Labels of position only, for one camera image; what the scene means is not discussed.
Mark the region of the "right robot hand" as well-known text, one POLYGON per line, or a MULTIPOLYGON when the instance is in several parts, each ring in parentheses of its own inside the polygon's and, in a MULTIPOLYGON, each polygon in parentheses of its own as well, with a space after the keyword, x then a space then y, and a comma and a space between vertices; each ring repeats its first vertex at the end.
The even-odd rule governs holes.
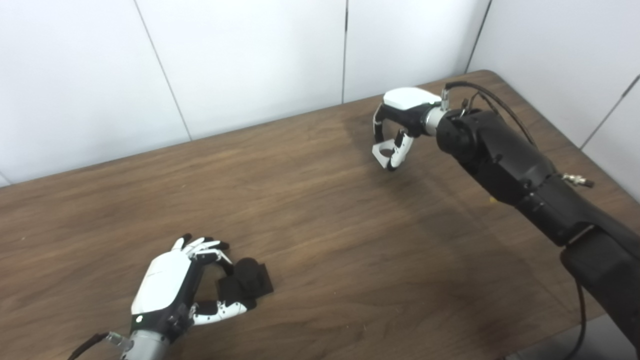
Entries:
POLYGON ((445 113, 442 98, 425 89, 396 88, 387 91, 372 119, 375 141, 372 154, 375 159, 382 168, 395 171, 405 161, 414 139, 437 134, 445 113), (400 126, 393 139, 384 138, 384 121, 400 126))

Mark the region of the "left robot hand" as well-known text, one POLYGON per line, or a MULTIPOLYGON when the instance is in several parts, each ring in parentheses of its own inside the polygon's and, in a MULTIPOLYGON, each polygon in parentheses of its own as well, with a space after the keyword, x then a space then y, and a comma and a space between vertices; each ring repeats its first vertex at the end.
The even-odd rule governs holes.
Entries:
POLYGON ((233 294, 217 300, 196 301, 205 267, 218 265, 230 280, 234 264, 224 251, 227 243, 212 237, 192 240, 185 234, 172 248, 153 259, 131 305, 130 333, 158 333, 173 344, 192 326, 221 322, 255 309, 254 299, 233 294))

